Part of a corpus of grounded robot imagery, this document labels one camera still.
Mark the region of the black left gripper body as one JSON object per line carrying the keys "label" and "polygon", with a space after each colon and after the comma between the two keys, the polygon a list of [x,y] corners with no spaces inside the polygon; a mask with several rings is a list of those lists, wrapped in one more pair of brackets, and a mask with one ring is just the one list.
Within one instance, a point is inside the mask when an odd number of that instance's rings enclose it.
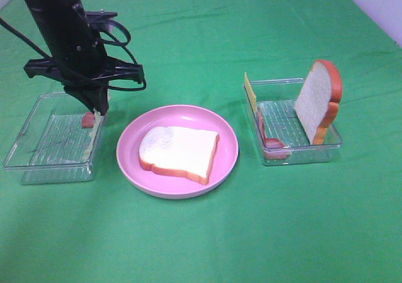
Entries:
{"label": "black left gripper body", "polygon": [[128,30],[114,20],[110,11],[32,11],[51,52],[31,59],[24,66],[28,77],[43,75],[66,86],[111,89],[109,81],[133,80],[137,91],[145,88],[142,65],[108,56],[105,46],[125,49],[131,41]]}

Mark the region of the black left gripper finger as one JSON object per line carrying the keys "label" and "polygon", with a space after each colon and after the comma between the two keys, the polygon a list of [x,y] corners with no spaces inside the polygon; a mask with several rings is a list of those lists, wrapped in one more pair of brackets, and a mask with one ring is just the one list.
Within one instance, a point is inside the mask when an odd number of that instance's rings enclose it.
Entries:
{"label": "black left gripper finger", "polygon": [[79,100],[91,113],[94,112],[94,105],[90,99],[80,90],[70,86],[64,86],[63,90],[66,94]]}
{"label": "black left gripper finger", "polygon": [[105,116],[109,109],[108,89],[96,87],[89,91],[89,99],[96,111]]}

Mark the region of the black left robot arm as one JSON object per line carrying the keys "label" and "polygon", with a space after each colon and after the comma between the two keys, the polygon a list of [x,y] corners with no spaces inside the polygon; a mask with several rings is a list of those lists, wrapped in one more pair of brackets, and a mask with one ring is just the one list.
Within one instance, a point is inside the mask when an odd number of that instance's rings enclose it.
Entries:
{"label": "black left robot arm", "polygon": [[114,12],[86,12],[81,0],[24,0],[49,48],[41,59],[24,67],[29,77],[45,76],[59,81],[64,91],[91,112],[105,115],[112,80],[132,80],[135,91],[146,89],[143,66],[135,59],[125,62],[107,54],[106,45],[127,49],[128,30],[114,21]]}

